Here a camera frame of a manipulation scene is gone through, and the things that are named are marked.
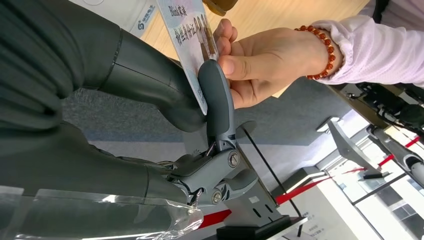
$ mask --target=id card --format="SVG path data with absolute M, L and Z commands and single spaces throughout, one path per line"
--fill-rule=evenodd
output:
M 208 105 L 198 81 L 201 65 L 218 59 L 218 50 L 202 0 L 157 0 L 182 68 L 204 115 Z

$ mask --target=wooden table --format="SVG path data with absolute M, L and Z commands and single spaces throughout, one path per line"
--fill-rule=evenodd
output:
M 342 20 L 356 15 L 369 0 L 239 0 L 227 12 L 238 30 L 238 39 L 265 30 L 286 27 L 298 28 L 318 20 Z M 210 27 L 214 30 L 223 18 L 205 6 Z M 141 37 L 168 57 L 178 59 L 160 13 L 157 13 Z M 276 93 L 279 97 L 285 89 Z

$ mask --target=logo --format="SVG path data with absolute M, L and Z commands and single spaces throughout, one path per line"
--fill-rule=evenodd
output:
M 142 23 L 142 21 L 141 21 L 141 20 L 139 20 L 139 21 L 138 21 L 138 30 L 143 30 L 143 29 L 145 29 L 145 24 L 144 24 L 144 23 Z

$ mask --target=robotic finger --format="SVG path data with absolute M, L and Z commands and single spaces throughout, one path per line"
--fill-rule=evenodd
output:
M 198 79 L 208 106 L 206 131 L 210 148 L 198 157 L 185 157 L 184 165 L 168 180 L 187 194 L 192 205 L 210 206 L 247 192 L 258 180 L 255 171 L 240 171 L 236 149 L 234 104 L 221 67 L 208 60 L 199 69 Z M 234 178 L 226 178 L 239 171 Z

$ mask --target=red bead bracelet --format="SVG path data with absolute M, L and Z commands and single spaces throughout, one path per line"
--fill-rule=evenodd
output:
M 327 66 L 325 67 L 324 71 L 322 71 L 320 74 L 317 75 L 307 75 L 306 77 L 310 80 L 318 80 L 320 78 L 325 78 L 329 75 L 329 70 L 333 69 L 334 67 L 334 61 L 336 60 L 336 56 L 333 54 L 334 53 L 334 47 L 331 45 L 331 40 L 327 37 L 327 35 L 323 32 L 321 32 L 319 28 L 315 28 L 313 26 L 301 26 L 300 28 L 295 28 L 295 31 L 308 31 L 311 32 L 313 34 L 315 34 L 315 36 L 317 36 L 327 47 L 327 52 L 328 52 L 328 63 Z

